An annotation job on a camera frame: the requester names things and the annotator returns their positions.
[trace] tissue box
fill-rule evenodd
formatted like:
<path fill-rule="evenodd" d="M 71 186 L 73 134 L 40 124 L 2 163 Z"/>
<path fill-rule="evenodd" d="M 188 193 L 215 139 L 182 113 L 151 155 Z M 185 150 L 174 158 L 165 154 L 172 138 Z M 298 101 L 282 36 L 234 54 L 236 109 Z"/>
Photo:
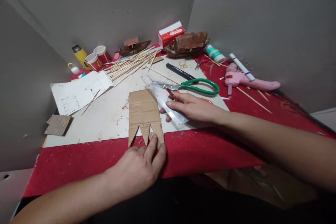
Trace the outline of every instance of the tissue box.
<path fill-rule="evenodd" d="M 182 24 L 180 21 L 168 26 L 159 31 L 159 45 L 165 48 L 171 41 L 174 40 L 177 36 L 184 34 L 186 31 L 182 28 Z"/>

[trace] finger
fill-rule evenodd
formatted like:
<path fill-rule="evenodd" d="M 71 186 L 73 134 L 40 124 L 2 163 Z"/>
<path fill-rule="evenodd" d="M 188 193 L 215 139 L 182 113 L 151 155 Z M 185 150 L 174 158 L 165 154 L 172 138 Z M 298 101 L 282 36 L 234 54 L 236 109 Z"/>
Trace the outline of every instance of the finger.
<path fill-rule="evenodd" d="M 186 109 L 185 107 L 187 106 L 187 104 L 180 103 L 180 102 L 177 102 L 177 101 L 171 101 L 171 102 L 167 101 L 166 105 L 173 110 L 178 110 L 178 111 L 181 111 L 181 112 L 184 112 L 184 110 Z"/>
<path fill-rule="evenodd" d="M 142 155 L 142 156 L 145 154 L 145 151 L 146 151 L 146 147 L 145 146 L 141 146 L 140 149 L 138 149 L 138 153 L 140 155 Z"/>
<path fill-rule="evenodd" d="M 161 114 L 164 114 L 166 111 L 165 111 L 164 108 L 162 108 L 162 109 L 159 110 L 159 112 L 160 112 Z"/>
<path fill-rule="evenodd" d="M 158 136 L 156 134 L 154 134 L 150 140 L 150 143 L 149 145 L 147 146 L 147 150 L 144 154 L 144 157 L 145 159 L 151 163 L 152 160 L 153 160 L 153 155 L 154 155 L 154 152 L 156 150 L 156 143 L 158 141 Z"/>
<path fill-rule="evenodd" d="M 194 103 L 199 99 L 198 97 L 188 93 L 175 92 L 174 95 L 182 103 Z"/>
<path fill-rule="evenodd" d="M 162 166 L 164 165 L 165 161 L 166 161 L 166 145 L 165 144 L 161 144 L 160 149 L 157 153 L 157 155 L 155 156 L 155 158 L 153 159 L 153 169 L 154 172 L 156 173 L 156 175 L 159 174 L 159 172 L 162 169 Z"/>
<path fill-rule="evenodd" d="M 125 151 L 125 152 L 137 151 L 138 149 L 139 149 L 139 146 L 133 146 L 133 147 L 129 148 L 127 151 Z"/>
<path fill-rule="evenodd" d="M 172 119 L 170 118 L 170 116 L 167 115 L 167 117 L 166 117 L 166 122 L 169 123 L 171 120 L 172 120 Z"/>

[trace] forearm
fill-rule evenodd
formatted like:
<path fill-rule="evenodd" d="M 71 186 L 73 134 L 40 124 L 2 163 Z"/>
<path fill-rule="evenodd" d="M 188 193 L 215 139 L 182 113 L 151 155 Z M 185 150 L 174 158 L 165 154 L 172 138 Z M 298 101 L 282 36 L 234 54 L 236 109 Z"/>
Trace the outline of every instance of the forearm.
<path fill-rule="evenodd" d="M 119 201 L 118 190 L 113 189 L 102 173 L 37 198 L 12 223 L 76 223 Z"/>
<path fill-rule="evenodd" d="M 221 129 L 304 180 L 336 191 L 336 141 L 306 131 L 230 112 Z"/>

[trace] metal ruler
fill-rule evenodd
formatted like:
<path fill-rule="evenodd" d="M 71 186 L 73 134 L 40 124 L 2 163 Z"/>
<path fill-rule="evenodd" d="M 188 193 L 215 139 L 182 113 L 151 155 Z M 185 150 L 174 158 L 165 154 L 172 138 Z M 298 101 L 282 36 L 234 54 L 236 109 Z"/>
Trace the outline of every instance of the metal ruler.
<path fill-rule="evenodd" d="M 169 99 L 169 93 L 165 89 L 152 85 L 152 83 L 157 83 L 157 82 L 156 80 L 153 79 L 153 77 L 150 74 L 146 74 L 146 75 L 143 74 L 141 76 L 141 79 L 145 83 L 147 88 L 155 96 L 160 107 L 165 109 L 165 111 L 167 112 L 167 114 L 170 116 L 170 118 L 172 119 L 172 121 L 175 123 L 177 127 L 189 121 L 189 119 L 182 112 L 172 110 L 167 107 L 166 102 L 172 100 L 172 99 Z"/>

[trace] black marker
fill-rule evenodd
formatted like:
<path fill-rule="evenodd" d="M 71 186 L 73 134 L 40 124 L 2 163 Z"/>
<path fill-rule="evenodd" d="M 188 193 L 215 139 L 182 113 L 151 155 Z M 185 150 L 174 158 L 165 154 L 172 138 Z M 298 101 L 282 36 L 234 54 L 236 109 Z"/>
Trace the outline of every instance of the black marker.
<path fill-rule="evenodd" d="M 166 64 L 166 67 L 170 70 L 172 70 L 174 73 L 177 73 L 178 75 L 182 76 L 183 78 L 187 79 L 188 81 L 191 79 L 196 79 L 195 77 L 191 76 L 190 74 L 182 71 L 181 69 L 177 68 L 176 66 L 173 66 L 169 63 Z"/>

